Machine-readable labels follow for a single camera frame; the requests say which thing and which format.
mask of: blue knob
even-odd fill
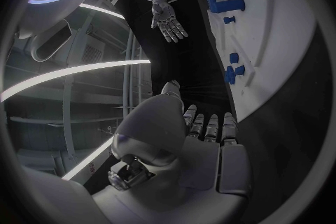
[[[245,73],[245,66],[240,66],[235,69],[236,75],[242,76]]]
[[[245,10],[244,0],[225,0],[217,2],[216,0],[208,0],[210,11],[212,13],[221,13],[232,10]]]
[[[236,83],[236,74],[232,66],[226,67],[225,82],[228,82],[231,85]]]
[[[231,21],[236,22],[235,16],[233,16],[232,18],[229,18],[229,17],[224,18],[224,23],[225,24],[229,24]]]
[[[230,53],[230,63],[237,63],[239,61],[238,53]]]

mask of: white panel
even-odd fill
[[[305,0],[244,0],[245,11],[208,11],[216,47],[226,69],[244,64],[246,73],[230,85],[238,121],[271,98],[301,62],[315,31]],[[236,23],[224,24],[235,16]],[[238,52],[238,64],[229,54]]]

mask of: vent grille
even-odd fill
[[[102,58],[101,50],[98,50],[90,45],[87,45],[82,58],[82,63],[84,64],[100,63],[101,58]]]

